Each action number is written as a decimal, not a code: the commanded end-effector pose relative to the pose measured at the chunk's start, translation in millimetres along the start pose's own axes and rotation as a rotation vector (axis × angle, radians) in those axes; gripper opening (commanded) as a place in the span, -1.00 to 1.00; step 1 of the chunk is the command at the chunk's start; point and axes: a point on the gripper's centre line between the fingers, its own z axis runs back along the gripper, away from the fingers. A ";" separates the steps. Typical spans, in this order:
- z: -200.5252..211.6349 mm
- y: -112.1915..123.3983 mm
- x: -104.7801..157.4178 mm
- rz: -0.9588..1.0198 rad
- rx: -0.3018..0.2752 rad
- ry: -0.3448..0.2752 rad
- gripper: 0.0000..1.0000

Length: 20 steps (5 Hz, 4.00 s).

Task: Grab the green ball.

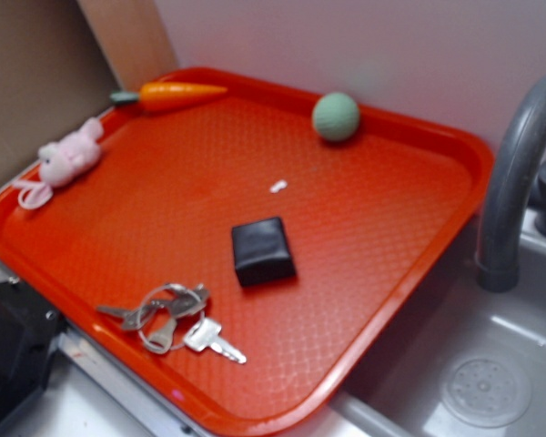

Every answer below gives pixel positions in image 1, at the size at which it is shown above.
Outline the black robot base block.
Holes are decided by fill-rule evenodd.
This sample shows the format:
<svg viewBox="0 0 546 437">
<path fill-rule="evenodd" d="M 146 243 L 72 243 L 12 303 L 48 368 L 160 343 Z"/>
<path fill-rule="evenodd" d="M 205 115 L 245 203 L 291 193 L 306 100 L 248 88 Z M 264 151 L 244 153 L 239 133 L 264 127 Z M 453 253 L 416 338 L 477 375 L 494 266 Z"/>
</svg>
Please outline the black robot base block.
<svg viewBox="0 0 546 437">
<path fill-rule="evenodd" d="M 0 432 L 46 390 L 64 327 L 60 310 L 28 283 L 0 283 Z"/>
</svg>

